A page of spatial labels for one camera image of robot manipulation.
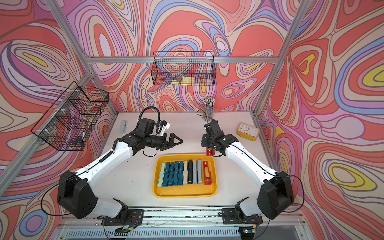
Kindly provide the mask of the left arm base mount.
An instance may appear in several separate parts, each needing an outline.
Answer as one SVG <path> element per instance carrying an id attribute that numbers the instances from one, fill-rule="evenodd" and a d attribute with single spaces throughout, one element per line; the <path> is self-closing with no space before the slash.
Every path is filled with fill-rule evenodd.
<path id="1" fill-rule="evenodd" d="M 129 207 L 122 201 L 113 198 L 117 203 L 122 206 L 122 209 L 115 218 L 103 217 L 102 226 L 140 226 L 144 218 L 143 209 L 129 209 Z"/>

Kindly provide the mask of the dark teal pruning pliers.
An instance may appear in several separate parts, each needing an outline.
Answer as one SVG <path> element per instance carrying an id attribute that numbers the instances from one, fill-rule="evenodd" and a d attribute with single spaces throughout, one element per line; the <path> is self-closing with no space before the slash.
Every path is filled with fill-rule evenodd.
<path id="1" fill-rule="evenodd" d="M 168 186 L 169 171 L 170 171 L 170 163 L 167 162 L 165 164 L 165 168 L 164 168 L 163 187 L 167 187 Z"/>

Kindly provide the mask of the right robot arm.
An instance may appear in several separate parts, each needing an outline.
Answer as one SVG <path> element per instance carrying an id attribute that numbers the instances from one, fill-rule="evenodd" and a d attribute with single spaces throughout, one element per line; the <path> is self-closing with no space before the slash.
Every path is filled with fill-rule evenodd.
<path id="1" fill-rule="evenodd" d="M 235 136 L 225 135 L 217 120 L 211 120 L 204 128 L 201 146 L 234 161 L 256 182 L 257 197 L 246 197 L 235 205 L 239 221 L 261 214 L 273 220 L 294 203 L 291 177 L 286 172 L 277 172 L 259 161 Z"/>

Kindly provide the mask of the grey pruning pliers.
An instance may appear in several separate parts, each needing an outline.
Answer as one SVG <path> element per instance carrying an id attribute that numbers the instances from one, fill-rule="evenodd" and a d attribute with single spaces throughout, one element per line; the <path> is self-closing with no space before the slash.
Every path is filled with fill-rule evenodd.
<path id="1" fill-rule="evenodd" d="M 193 184 L 196 185 L 197 182 L 198 182 L 197 160 L 193 160 Z"/>

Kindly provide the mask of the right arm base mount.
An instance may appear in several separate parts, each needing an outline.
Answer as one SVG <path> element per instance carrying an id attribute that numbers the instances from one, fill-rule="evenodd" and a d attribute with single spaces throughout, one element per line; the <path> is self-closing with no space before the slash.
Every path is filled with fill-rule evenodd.
<path id="1" fill-rule="evenodd" d="M 246 197 L 235 204 L 234 208 L 223 208 L 221 212 L 218 213 L 218 216 L 222 218 L 224 225 L 233 225 L 233 224 L 253 224 L 259 226 L 263 223 L 263 219 L 261 215 L 251 215 L 246 216 L 242 209 L 240 208 L 240 204 L 248 199 Z"/>

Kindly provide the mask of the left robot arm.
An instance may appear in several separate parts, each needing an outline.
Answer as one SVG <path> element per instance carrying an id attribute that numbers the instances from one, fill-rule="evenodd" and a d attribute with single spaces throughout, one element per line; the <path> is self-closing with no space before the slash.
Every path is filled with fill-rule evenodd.
<path id="1" fill-rule="evenodd" d="M 183 140 L 174 133 L 167 135 L 170 123 L 160 121 L 156 125 L 150 119 L 140 119 L 136 127 L 114 141 L 112 148 L 98 159 L 76 172 L 66 171 L 60 177 L 57 203 L 77 219 L 89 215 L 120 218 L 126 205 L 113 198 L 98 197 L 93 190 L 98 183 L 118 165 L 146 147 L 165 151 Z"/>

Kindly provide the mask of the beige pruning pliers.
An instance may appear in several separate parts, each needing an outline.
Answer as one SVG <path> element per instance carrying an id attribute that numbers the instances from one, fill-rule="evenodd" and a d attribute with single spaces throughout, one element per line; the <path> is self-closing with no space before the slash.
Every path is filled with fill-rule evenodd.
<path id="1" fill-rule="evenodd" d="M 183 186 L 188 184 L 188 161 L 184 161 Z"/>

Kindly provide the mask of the black pruning pliers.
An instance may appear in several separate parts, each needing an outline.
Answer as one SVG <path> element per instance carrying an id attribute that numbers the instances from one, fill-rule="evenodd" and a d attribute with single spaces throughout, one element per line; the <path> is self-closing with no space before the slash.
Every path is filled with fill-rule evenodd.
<path id="1" fill-rule="evenodd" d="M 188 184 L 193 183 L 193 160 L 188 161 L 188 175 L 187 175 Z"/>

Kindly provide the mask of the grey pruning pliers angled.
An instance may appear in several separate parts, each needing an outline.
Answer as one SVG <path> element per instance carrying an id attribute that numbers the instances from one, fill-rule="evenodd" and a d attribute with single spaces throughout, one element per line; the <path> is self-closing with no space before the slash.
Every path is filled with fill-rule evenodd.
<path id="1" fill-rule="evenodd" d="M 201 185 L 203 183 L 203 175 L 202 175 L 202 161 L 198 160 L 197 164 L 197 177 L 198 177 L 198 184 Z"/>

